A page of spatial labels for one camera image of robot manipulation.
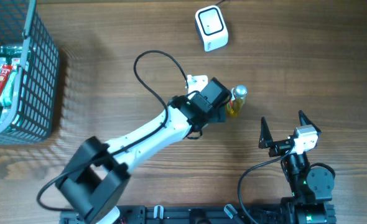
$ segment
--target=bottle cap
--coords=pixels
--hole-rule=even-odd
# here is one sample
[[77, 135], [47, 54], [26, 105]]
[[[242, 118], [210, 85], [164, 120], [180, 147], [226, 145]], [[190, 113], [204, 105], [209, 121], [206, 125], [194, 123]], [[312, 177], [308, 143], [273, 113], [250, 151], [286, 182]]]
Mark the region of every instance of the bottle cap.
[[233, 91], [235, 97], [245, 97], [247, 94], [247, 88], [244, 85], [238, 85]]

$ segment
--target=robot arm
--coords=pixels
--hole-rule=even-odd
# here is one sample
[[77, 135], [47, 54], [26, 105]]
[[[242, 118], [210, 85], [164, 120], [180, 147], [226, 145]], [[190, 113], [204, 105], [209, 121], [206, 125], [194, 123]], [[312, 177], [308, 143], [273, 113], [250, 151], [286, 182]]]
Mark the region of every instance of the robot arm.
[[[114, 156], [114, 159], [119, 164], [127, 164], [128, 173], [131, 174], [134, 169], [141, 165], [144, 161], [152, 157], [166, 146], [179, 142], [184, 139], [190, 132], [192, 125], [187, 122], [187, 117], [180, 112], [179, 109], [168, 107], [169, 117], [164, 128], [155, 133], [151, 138], [136, 144], [128, 149], [125, 153], [120, 153]], [[120, 138], [111, 139], [106, 143], [109, 145], [108, 152], [111, 154], [120, 150], [124, 146], [137, 141], [139, 138], [147, 135], [160, 125], [165, 117], [165, 112], [161, 112], [158, 117], [138, 128], [137, 130], [122, 136]]]
[[96, 137], [89, 138], [73, 155], [62, 173], [105, 158], [101, 162], [92, 162], [97, 167], [102, 166], [107, 172], [103, 180], [91, 167], [86, 167], [55, 183], [86, 223], [113, 223], [119, 217], [115, 205], [135, 168], [169, 144], [181, 141], [190, 133], [201, 133], [208, 123], [225, 120], [224, 105], [231, 96], [228, 89], [216, 78], [207, 84], [207, 76], [188, 76], [188, 84], [190, 93], [170, 100], [165, 126], [149, 138], [123, 150], [162, 125], [166, 119], [165, 111], [137, 130], [111, 139], [105, 144]]
[[259, 148], [269, 148], [269, 157], [290, 154], [281, 160], [281, 167], [290, 184], [293, 197], [282, 198], [281, 207], [287, 223], [336, 223], [332, 200], [334, 170], [322, 163], [310, 164], [306, 155], [317, 146], [321, 130], [299, 111], [301, 126], [288, 139], [273, 141], [266, 119], [261, 119]]

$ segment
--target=black plastic bracket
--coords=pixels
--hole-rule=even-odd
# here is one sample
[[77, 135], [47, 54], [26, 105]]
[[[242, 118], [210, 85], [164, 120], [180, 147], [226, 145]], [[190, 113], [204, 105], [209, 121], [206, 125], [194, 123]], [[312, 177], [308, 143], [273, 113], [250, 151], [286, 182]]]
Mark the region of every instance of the black plastic bracket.
[[[107, 156], [108, 147], [96, 137], [87, 139], [70, 159], [62, 173], [88, 161]], [[55, 184], [80, 218], [88, 224], [101, 220], [117, 204], [130, 179], [127, 172], [128, 166], [118, 164], [113, 157], [94, 165], [103, 166], [109, 171], [103, 180], [91, 167], [86, 167]]]
[[259, 136], [258, 148], [266, 149], [268, 147], [273, 147], [273, 138], [266, 122], [266, 118], [261, 118], [261, 134]]
[[332, 190], [334, 188], [333, 174], [324, 167], [311, 169], [307, 176], [307, 185], [312, 191], [313, 202], [320, 203], [332, 200]]
[[201, 92], [188, 96], [175, 96], [169, 105], [178, 108], [188, 118], [192, 125], [190, 133], [199, 133], [209, 123], [225, 122], [226, 114], [223, 104], [226, 103], [231, 92], [223, 86], [216, 78], [204, 87]]

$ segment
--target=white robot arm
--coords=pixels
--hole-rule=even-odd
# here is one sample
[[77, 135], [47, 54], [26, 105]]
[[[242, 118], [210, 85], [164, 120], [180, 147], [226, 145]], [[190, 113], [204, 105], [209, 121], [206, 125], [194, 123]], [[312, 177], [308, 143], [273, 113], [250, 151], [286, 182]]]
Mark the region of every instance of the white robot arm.
[[[208, 77], [206, 75], [191, 76], [188, 75], [188, 93], [194, 91], [202, 91], [208, 84]], [[188, 99], [191, 99], [194, 94], [188, 95]], [[192, 125], [188, 123], [188, 118], [178, 109], [173, 106], [168, 106], [169, 117], [165, 127], [159, 132], [155, 133], [151, 138], [136, 144], [126, 151], [126, 153], [120, 153], [114, 156], [114, 159], [119, 164], [127, 164], [128, 173], [132, 173], [133, 170], [141, 165], [144, 161], [152, 157], [166, 146], [183, 140], [191, 131]], [[124, 146], [131, 144], [141, 137], [149, 134], [155, 130], [163, 120], [165, 119], [165, 111], [161, 112], [158, 117], [138, 128], [137, 130], [122, 136], [120, 138], [111, 139], [106, 142], [109, 145], [108, 152], [116, 152]]]
[[[189, 134], [201, 135], [208, 123], [224, 122], [224, 106], [231, 92], [216, 78], [210, 83], [207, 80], [204, 75], [189, 75], [189, 94], [173, 97], [167, 105], [168, 113], [163, 111], [137, 130], [105, 144], [92, 137], [80, 146], [63, 170], [63, 178], [59, 177], [55, 185], [86, 223], [114, 223], [119, 216], [115, 205], [135, 168]], [[144, 138], [156, 128], [160, 129]], [[91, 167], [84, 166], [88, 163], [103, 166], [106, 177], [101, 180]]]

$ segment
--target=black bracket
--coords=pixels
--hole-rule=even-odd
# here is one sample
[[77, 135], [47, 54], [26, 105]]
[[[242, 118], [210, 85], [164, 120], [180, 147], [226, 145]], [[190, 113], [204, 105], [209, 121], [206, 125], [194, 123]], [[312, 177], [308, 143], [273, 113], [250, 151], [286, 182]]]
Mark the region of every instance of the black bracket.
[[192, 130], [188, 133], [203, 134], [202, 128], [209, 123], [223, 123], [226, 119], [225, 107], [231, 92], [223, 86], [216, 78], [204, 87], [202, 91], [189, 93], [186, 96], [173, 97], [169, 105], [178, 108], [187, 117], [187, 121], [192, 125]]
[[[87, 139], [70, 159], [62, 173], [88, 161], [107, 156], [107, 144], [96, 137]], [[130, 175], [126, 164], [118, 164], [113, 157], [94, 164], [103, 166], [109, 172], [101, 180], [91, 167], [78, 170], [56, 182], [56, 187], [69, 201], [85, 223], [101, 220], [116, 204], [126, 188]]]

